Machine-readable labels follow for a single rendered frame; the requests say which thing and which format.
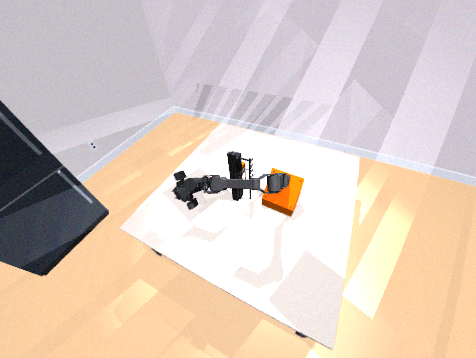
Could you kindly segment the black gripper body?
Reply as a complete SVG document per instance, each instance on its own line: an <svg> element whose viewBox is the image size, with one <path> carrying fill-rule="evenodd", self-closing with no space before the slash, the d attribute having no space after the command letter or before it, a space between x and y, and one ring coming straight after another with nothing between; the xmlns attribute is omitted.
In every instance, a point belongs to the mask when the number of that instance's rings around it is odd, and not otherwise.
<svg viewBox="0 0 476 358"><path fill-rule="evenodd" d="M175 179L176 181L178 181L178 182L177 182L178 186L180 186L181 184L184 183L184 181L185 181L184 178L186 178L186 174L185 174L185 172L184 172L183 170L181 170L181 171L178 171L178 172L174 173L174 174L173 174L173 177L174 177L174 179ZM187 204L186 204L187 207L188 207L188 210L194 209L196 206L198 206L198 201L197 201L197 199L194 198L193 195L192 195L192 194L194 194L194 193L196 193L196 192L199 192L199 191L193 191L193 192L190 194L190 196L189 196L190 200L189 200L189 202L187 202Z"/></svg>

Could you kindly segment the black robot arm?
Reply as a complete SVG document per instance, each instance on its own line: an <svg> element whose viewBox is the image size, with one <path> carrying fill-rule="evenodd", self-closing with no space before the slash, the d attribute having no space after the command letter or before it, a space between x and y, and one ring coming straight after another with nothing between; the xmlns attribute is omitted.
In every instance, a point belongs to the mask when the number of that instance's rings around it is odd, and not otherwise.
<svg viewBox="0 0 476 358"><path fill-rule="evenodd" d="M207 177L212 176L212 177ZM267 191L261 189L261 180L267 176ZM258 178L251 179L228 179L220 175L203 175L201 178L187 178L183 184L173 191L178 200L187 202L193 191L202 191L207 194L217 194L226 189L251 189L265 194L278 194L281 189L290 184L291 175L287 173L263 174ZM210 187L210 191L208 188Z"/></svg>

